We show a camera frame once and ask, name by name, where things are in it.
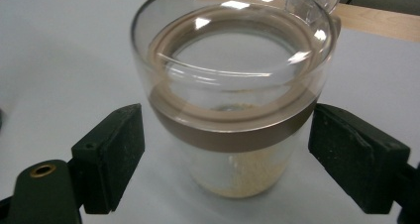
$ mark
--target glass cup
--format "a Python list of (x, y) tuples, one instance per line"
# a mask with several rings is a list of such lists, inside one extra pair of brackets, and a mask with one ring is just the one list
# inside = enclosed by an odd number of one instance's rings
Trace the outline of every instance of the glass cup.
[(131, 33), (141, 80), (197, 183), (226, 197), (275, 184), (325, 83), (339, 22), (315, 0), (140, 8)]

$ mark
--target white surface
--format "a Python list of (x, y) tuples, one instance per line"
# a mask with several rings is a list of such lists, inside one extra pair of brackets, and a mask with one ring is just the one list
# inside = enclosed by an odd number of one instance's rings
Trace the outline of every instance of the white surface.
[[(145, 0), (0, 0), (0, 199), (28, 166), (68, 161), (70, 148), (111, 111), (143, 104), (147, 151), (115, 213), (84, 223), (395, 223), (365, 215), (305, 146), (277, 186), (223, 199), (199, 188), (158, 123), (131, 55), (132, 17)], [(370, 121), (420, 161), (420, 44), (343, 30), (320, 99)]]

